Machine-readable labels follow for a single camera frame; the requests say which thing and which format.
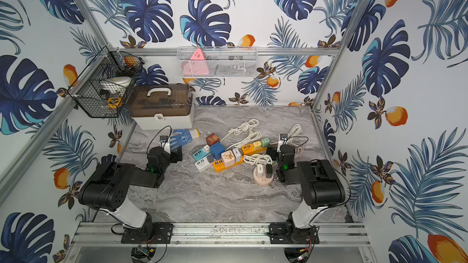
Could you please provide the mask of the orange power strip front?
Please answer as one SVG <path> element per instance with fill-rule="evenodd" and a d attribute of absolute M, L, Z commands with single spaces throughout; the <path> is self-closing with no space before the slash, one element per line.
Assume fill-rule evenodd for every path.
<path fill-rule="evenodd" d="M 237 162 L 237 163 L 235 163 L 235 164 L 233 164 L 233 165 L 231 165 L 231 166 L 228 166 L 228 167 L 225 166 L 225 164 L 223 163 L 222 160 L 218 160 L 218 161 L 214 161 L 214 162 L 213 162 L 213 169 L 214 169 L 214 171 L 215 171 L 216 173 L 220 173 L 220 172 L 222 172 L 222 171 L 225 171 L 225 170 L 227 170 L 227 169 L 233 168 L 233 167 L 235 167 L 235 166 L 237 166 L 237 165 L 240 165 L 240 164 L 242 164 L 242 163 L 243 163 L 243 156 L 241 156 L 239 162 Z"/>

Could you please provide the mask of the white 66W charger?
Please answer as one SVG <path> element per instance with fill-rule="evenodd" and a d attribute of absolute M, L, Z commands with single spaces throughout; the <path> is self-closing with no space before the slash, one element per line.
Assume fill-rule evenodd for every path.
<path fill-rule="evenodd" d="M 234 148 L 232 150 L 233 154 L 234 154 L 234 157 L 235 157 L 235 163 L 239 163 L 241 161 L 241 158 L 242 158 L 242 154 L 240 152 L 240 150 L 238 148 Z"/>

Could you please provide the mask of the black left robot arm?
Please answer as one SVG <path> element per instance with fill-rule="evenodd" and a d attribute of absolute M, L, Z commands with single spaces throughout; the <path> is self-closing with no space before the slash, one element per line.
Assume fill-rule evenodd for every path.
<path fill-rule="evenodd" d="M 149 215 L 127 197 L 131 186 L 157 189 L 169 165 L 183 160 L 182 148 L 165 151 L 154 147 L 147 153 L 147 165 L 141 169 L 134 164 L 102 160 L 78 194 L 79 203 L 102 211 L 129 229 L 142 229 L 149 225 Z"/>

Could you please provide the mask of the round pink power socket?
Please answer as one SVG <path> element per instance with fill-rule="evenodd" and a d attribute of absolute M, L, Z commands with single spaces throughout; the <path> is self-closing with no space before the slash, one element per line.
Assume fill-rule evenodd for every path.
<path fill-rule="evenodd" d="M 263 173 L 263 176 L 262 177 L 258 177 L 257 176 L 257 167 L 254 169 L 254 172 L 253 172 L 253 178 L 254 178 L 254 181 L 255 183 L 258 185 L 258 186 L 269 186 L 272 181 L 273 181 L 273 178 L 274 178 L 274 174 L 273 174 L 273 177 L 271 179 L 267 179 L 266 178 L 266 173 L 265 173 L 265 165 L 264 166 L 264 173 Z"/>

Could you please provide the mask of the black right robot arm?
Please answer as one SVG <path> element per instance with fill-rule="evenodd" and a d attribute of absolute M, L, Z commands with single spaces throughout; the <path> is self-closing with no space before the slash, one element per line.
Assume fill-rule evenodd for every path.
<path fill-rule="evenodd" d="M 345 188 L 328 160 L 295 161 L 295 148 L 288 144 L 280 150 L 269 147 L 266 154 L 277 163 L 276 178 L 281 183 L 301 187 L 301 204 L 288 216 L 293 230 L 310 228 L 325 210 L 345 202 Z"/>

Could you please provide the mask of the white plug adapter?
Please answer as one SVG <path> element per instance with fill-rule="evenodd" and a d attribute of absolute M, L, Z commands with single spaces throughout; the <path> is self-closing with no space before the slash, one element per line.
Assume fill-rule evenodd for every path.
<path fill-rule="evenodd" d="M 262 177 L 264 173 L 264 166 L 262 164 L 257 165 L 257 176 Z"/>

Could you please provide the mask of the black plug adapter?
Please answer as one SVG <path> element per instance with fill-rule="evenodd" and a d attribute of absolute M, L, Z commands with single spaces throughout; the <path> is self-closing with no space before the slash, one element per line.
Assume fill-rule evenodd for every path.
<path fill-rule="evenodd" d="M 271 179 L 273 177 L 273 166 L 271 164 L 267 164 L 265 166 L 265 173 L 267 179 Z"/>

